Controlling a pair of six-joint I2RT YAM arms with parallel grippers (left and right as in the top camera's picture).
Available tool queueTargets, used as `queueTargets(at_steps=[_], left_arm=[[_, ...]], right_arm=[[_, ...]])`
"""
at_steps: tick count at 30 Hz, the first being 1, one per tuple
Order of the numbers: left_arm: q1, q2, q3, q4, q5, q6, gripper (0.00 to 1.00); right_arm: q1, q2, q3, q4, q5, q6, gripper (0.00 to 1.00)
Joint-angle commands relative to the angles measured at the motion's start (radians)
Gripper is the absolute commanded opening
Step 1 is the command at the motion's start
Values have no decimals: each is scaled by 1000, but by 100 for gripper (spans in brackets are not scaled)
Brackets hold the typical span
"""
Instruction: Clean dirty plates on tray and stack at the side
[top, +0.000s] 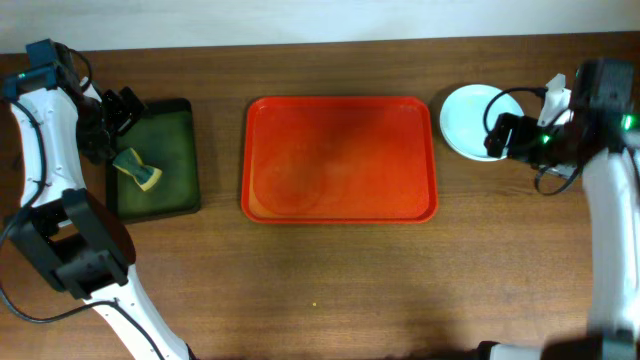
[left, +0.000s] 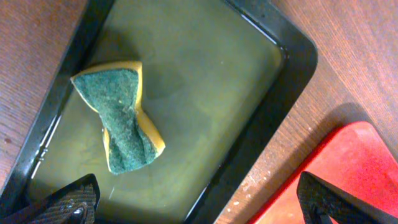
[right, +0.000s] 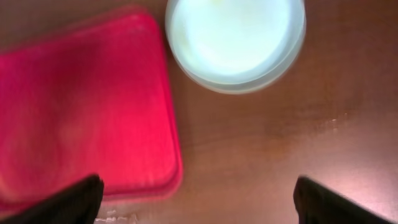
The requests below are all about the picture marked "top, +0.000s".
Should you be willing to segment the yellow green sponge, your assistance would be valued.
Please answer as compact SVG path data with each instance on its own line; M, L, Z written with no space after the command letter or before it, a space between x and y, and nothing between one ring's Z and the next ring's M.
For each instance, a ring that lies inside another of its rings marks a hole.
M153 188L163 174L159 168L145 164L133 148L127 148L120 152L113 159L112 165L131 177L142 191Z

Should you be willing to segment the light blue plate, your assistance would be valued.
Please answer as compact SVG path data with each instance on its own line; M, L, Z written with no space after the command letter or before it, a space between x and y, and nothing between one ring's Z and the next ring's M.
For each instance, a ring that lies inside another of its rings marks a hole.
M506 158L507 150L500 157L492 157L484 146L487 132L483 114L489 102L500 92L493 86L472 84L456 89L445 99L439 125L445 141L455 152L480 162Z

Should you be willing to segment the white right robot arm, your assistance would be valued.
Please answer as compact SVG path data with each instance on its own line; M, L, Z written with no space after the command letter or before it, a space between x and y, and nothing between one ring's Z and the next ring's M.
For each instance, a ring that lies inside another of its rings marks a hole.
M592 305L584 335L541 348L482 342L479 359L636 359L639 356L639 116L632 63L584 62L572 89L558 75L536 89L538 118L503 113L486 127L489 156L582 181L592 226Z

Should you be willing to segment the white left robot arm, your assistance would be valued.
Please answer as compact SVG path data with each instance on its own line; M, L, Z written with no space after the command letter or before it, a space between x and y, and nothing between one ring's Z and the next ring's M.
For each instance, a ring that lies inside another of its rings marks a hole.
M136 269L131 221L197 211L192 109L183 98L144 102L130 88L102 90L75 68L79 53L31 43L28 69L2 95L18 124L24 189L5 221L39 275L96 311L137 359L189 359Z

